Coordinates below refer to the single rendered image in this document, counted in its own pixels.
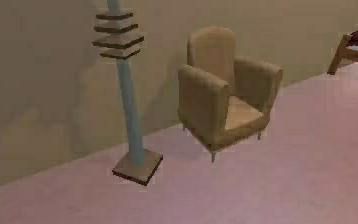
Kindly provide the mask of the brown wooden chair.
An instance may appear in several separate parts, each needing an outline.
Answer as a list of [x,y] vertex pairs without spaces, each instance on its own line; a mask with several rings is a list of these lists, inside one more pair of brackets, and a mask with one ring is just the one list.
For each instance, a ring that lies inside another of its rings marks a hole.
[[343,59],[358,62],[358,31],[343,35],[327,73],[334,75]]

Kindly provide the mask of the blue pole floor lamp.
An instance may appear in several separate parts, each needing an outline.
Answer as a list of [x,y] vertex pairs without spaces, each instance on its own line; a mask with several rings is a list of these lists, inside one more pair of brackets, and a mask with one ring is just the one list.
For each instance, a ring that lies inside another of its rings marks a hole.
[[112,173],[147,186],[163,161],[163,155],[144,148],[134,102],[130,59],[141,52],[140,44],[145,36],[138,31],[138,24],[132,21],[134,12],[131,9],[122,8],[119,0],[106,1],[107,10],[95,16],[103,23],[94,26],[96,32],[105,36],[94,40],[92,45],[105,48],[101,56],[116,61],[128,140],[128,152],[112,169]]

